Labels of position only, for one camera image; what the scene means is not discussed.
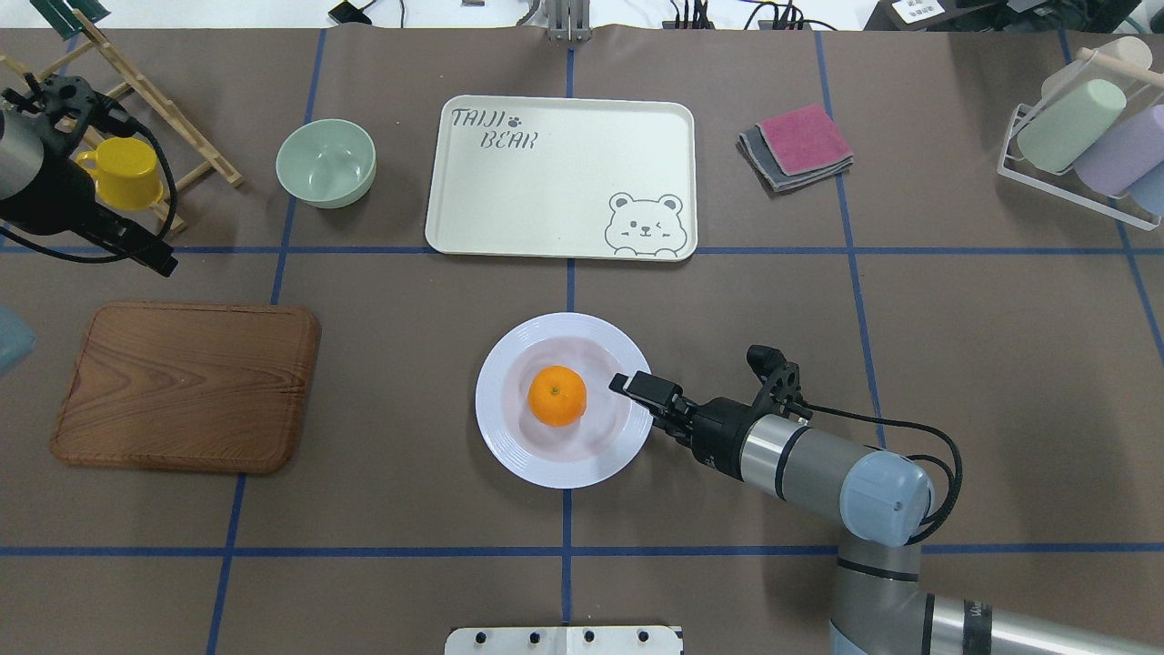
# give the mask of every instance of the folded napkin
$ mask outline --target folded napkin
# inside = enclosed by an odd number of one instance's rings
[[[747,159],[773,191],[792,191],[853,164],[853,150],[821,105],[766,119],[739,135]]]

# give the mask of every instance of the pink cloth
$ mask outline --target pink cloth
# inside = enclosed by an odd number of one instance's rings
[[[853,155],[853,149],[821,105],[801,107],[757,124],[772,156],[787,175],[833,165]]]

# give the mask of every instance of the white mount plate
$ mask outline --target white mount plate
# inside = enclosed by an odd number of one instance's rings
[[[676,626],[460,628],[445,640],[445,655],[682,655]]]

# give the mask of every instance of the brown table surface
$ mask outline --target brown table surface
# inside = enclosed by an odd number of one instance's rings
[[[744,353],[761,343],[800,363],[814,403],[942,427],[966,483],[927,542],[923,586],[1164,645],[1164,244],[994,172],[1010,111],[1064,64],[1059,35],[609,27],[573,54],[534,28],[109,35],[247,183],[212,177],[182,198],[190,227],[169,279],[0,244],[0,302],[40,339],[0,382],[0,649],[440,653],[454,626],[661,621],[684,627],[688,653],[826,653],[836,532],[822,521],[658,433],[573,493],[492,458],[476,373],[511,327],[562,309],[618,325],[696,400],[750,399]],[[0,50],[34,66],[64,48],[0,31]],[[95,55],[69,72],[115,81]],[[434,252],[439,109],[460,93],[687,105],[700,249],[677,264]],[[857,163],[769,197],[734,136],[810,102],[832,111]],[[289,202],[272,164],[286,134],[326,116],[361,123],[378,150],[367,198],[333,211]],[[176,170],[192,166],[158,131]],[[285,469],[52,458],[88,315],[143,298],[319,316]],[[864,425],[817,425],[876,443]]]

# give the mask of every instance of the cable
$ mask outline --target cable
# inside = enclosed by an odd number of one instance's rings
[[[945,524],[945,520],[950,518],[950,513],[953,511],[954,504],[958,503],[958,493],[961,491],[963,470],[961,470],[961,454],[958,451],[958,446],[953,443],[953,440],[951,440],[949,435],[946,435],[942,430],[938,430],[937,428],[932,428],[923,423],[914,423],[911,421],[894,421],[892,419],[865,417],[863,414],[853,414],[851,412],[832,410],[831,407],[821,407],[818,405],[810,405],[807,403],[804,404],[804,407],[811,410],[812,412],[819,412],[822,414],[832,414],[833,417],[840,417],[843,419],[852,419],[854,421],[876,423],[879,426],[890,426],[894,428],[909,428],[911,430],[921,430],[923,433],[929,433],[936,436],[937,439],[942,440],[946,444],[946,447],[950,448],[950,455],[953,457],[953,472],[950,476],[950,489],[946,490],[946,497],[942,501],[942,506],[938,507],[937,512],[935,512],[932,517],[927,518],[927,520],[929,521],[929,526],[922,532],[917,533],[916,535],[909,537],[909,541],[906,542],[906,546],[911,546],[929,539],[929,536],[936,533],[938,528],[942,527],[942,524]]]
[[[946,476],[946,487],[953,484],[953,471],[950,470],[950,465],[946,464],[945,462],[942,462],[937,457],[934,457],[932,455],[907,455],[906,460],[910,462],[929,462],[930,464],[936,464],[939,469],[942,469],[942,472],[945,474]],[[932,524],[935,518],[937,518],[937,512],[922,519],[921,525],[925,526],[928,524]]]
[[[792,26],[792,24],[808,21],[808,19],[804,17],[804,13],[800,10],[800,7],[796,7],[792,2],[788,2],[787,5],[781,5],[779,2],[768,2],[768,1],[765,1],[765,2],[757,2],[754,0],[743,0],[743,1],[744,2],[750,2],[752,5],[755,5],[755,8],[752,9],[752,14],[750,16],[747,16],[747,22],[744,23],[744,29],[747,29],[747,28],[752,27],[752,20],[755,19],[755,14],[760,13],[760,9],[762,9],[764,7],[772,7],[773,8],[773,13],[772,13],[772,23],[773,24],[772,24],[772,29],[788,29],[788,27]],[[780,9],[781,8],[785,9],[785,15],[783,16],[780,15]]]
[[[818,21],[818,20],[814,20],[814,19],[801,19],[801,20],[796,21],[796,24],[800,26],[797,29],[804,29],[804,23],[819,24],[819,26],[824,26],[824,27],[831,29],[832,31],[839,31],[837,28],[832,27],[831,24],[829,24],[829,23],[826,23],[824,21]]]
[[[762,9],[766,6],[772,6],[772,8],[775,9],[775,15],[773,15],[772,19],[773,20],[776,19],[776,15],[780,14],[780,6],[779,5],[776,5],[775,2],[758,2],[755,5],[755,8],[752,9],[752,15],[747,16],[747,22],[744,23],[744,29],[747,29],[747,28],[752,27],[752,19],[754,19],[755,14],[759,14],[760,9]]]
[[[170,170],[170,162],[166,161],[165,152],[162,151],[162,145],[158,144],[157,138],[154,137],[154,133],[150,131],[148,127],[141,124],[140,122],[137,122],[136,127],[137,131],[141,133],[141,135],[144,136],[147,141],[149,141],[149,144],[154,148],[154,151],[157,152],[158,164],[161,164],[162,172],[165,175],[165,186],[166,190],[170,192],[170,201],[169,201],[170,208],[165,213],[165,221],[162,222],[162,227],[157,232],[157,237],[164,238],[165,235],[170,233],[170,227],[173,225],[173,219],[178,214],[178,187],[173,183],[173,171]],[[122,252],[122,254],[106,255],[106,256],[94,256],[94,257],[79,256],[47,248],[40,243],[29,241],[28,238],[21,236],[20,234],[16,234],[13,230],[2,226],[0,226],[0,234],[5,235],[8,238],[12,238],[13,241],[20,243],[21,245],[24,245],[30,250],[35,250],[37,252],[49,255],[51,257],[56,257],[59,259],[71,261],[73,263],[112,263],[114,261],[121,261],[123,258],[128,258],[137,254],[142,249],[144,249],[140,248],[132,252]]]
[[[521,27],[521,26],[524,26],[530,19],[533,17],[534,14],[538,13],[538,9],[540,9],[540,8],[541,8],[541,0],[530,0],[530,10],[526,12],[524,16],[521,16],[520,19],[518,19],[517,22],[513,23],[513,27]]]

